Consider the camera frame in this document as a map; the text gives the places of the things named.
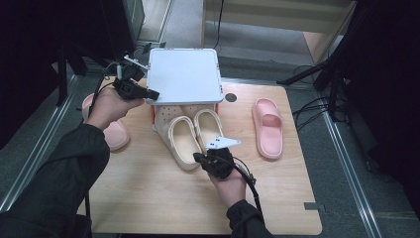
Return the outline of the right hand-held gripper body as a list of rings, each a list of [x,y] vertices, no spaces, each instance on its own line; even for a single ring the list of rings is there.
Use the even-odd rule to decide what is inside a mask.
[[[201,164],[204,171],[217,179],[225,179],[234,169],[235,163],[229,148],[241,144],[240,140],[226,137],[217,137],[207,144],[207,155],[211,162]]]

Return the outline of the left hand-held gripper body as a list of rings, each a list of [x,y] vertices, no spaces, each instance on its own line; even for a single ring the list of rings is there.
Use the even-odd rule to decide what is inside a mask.
[[[149,90],[139,85],[139,81],[145,75],[144,69],[147,67],[129,55],[125,55],[124,60],[128,63],[117,64],[117,76],[112,83],[117,93],[125,100],[148,98]]]

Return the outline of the white shoe rack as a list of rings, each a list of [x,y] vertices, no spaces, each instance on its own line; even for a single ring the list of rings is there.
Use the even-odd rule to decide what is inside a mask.
[[[148,99],[156,114],[163,105],[213,104],[223,101],[218,56],[213,49],[153,49],[149,58],[147,88],[157,91],[157,100]]]

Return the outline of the pink slide slipper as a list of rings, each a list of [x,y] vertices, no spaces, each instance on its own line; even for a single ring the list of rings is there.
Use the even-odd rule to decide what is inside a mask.
[[[258,99],[252,108],[259,153],[266,159],[278,160],[282,153],[282,119],[277,105]]]
[[[90,107],[93,101],[94,94],[91,93],[86,96],[82,102],[82,117],[86,121],[89,117]],[[108,144],[110,151],[114,152],[123,148],[130,140],[127,129],[121,120],[112,122],[105,130],[105,141]]]

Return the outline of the person's right hand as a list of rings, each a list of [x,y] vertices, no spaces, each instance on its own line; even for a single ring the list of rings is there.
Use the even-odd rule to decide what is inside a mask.
[[[246,198],[247,184],[238,171],[232,171],[225,179],[209,175],[213,185],[227,208]]]

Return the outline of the person's left hand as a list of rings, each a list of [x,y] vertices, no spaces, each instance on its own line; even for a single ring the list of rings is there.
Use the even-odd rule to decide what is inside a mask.
[[[85,124],[105,130],[112,122],[125,117],[131,109],[141,106],[144,102],[144,99],[124,100],[115,89],[105,88],[97,96]]]

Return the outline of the black metal stand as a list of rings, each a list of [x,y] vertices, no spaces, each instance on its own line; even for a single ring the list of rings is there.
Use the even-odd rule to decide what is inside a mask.
[[[63,43],[58,48],[57,75],[58,100],[56,105],[61,106],[67,97],[67,66],[70,65],[77,75],[85,75],[87,66],[82,57],[81,48],[74,42]]]

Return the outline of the black tape strip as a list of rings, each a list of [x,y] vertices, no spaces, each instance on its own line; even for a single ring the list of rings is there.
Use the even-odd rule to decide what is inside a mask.
[[[305,210],[317,210],[319,212],[325,213],[327,210],[323,204],[317,202],[304,202]]]

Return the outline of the black tripod stand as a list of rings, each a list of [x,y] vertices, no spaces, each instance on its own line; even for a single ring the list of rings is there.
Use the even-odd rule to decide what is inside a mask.
[[[345,50],[335,49],[327,59],[309,67],[303,72],[293,75],[289,79],[278,80],[276,83],[279,85],[291,85],[305,77],[318,73],[318,76],[313,82],[313,87],[316,91],[323,91],[330,85],[327,112],[330,118],[334,122],[337,122],[338,117],[336,116],[336,113],[338,111],[338,106],[336,105],[336,102],[338,99],[338,87],[339,82],[343,79],[340,65],[343,62],[345,54]]]

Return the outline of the wooden cabinet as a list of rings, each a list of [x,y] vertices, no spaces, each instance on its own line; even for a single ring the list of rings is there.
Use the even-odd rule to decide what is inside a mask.
[[[203,0],[203,20],[301,31],[315,63],[347,32],[356,0]]]

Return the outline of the metal floor rail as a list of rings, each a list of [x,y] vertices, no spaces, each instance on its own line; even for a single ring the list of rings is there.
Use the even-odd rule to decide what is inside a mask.
[[[26,159],[17,178],[12,184],[12,187],[0,202],[0,212],[5,212],[10,209],[12,204],[15,202],[20,193],[35,174],[36,169],[39,167],[39,164],[41,163],[42,158],[44,157],[44,154],[46,153],[47,148],[50,145],[56,130],[58,129],[58,126],[60,125],[69,105],[72,102],[74,95],[73,91],[79,84],[79,77],[74,74],[67,83],[67,98],[62,102],[60,106],[56,106],[54,108],[52,116],[50,117],[45,129],[43,130],[41,137],[38,139],[30,155]]]
[[[336,123],[325,113],[324,121],[339,157],[346,180],[348,182],[358,213],[363,222],[368,238],[383,238],[375,215],[371,209],[368,197],[351,161],[350,154],[342,139]]]

